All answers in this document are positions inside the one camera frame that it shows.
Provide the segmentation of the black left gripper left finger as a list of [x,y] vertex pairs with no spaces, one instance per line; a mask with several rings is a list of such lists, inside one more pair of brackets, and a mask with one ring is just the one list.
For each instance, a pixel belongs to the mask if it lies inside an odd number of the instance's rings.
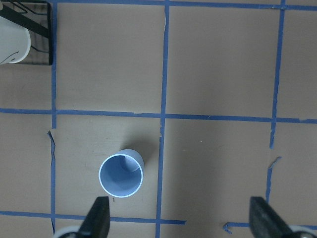
[[97,197],[78,230],[79,238],[106,238],[110,229],[109,197]]

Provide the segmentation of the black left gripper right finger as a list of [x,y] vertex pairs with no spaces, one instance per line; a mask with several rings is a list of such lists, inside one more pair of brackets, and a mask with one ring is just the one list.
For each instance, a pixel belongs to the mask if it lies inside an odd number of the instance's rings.
[[271,206],[256,196],[250,198],[249,227],[255,238],[285,238],[293,233]]

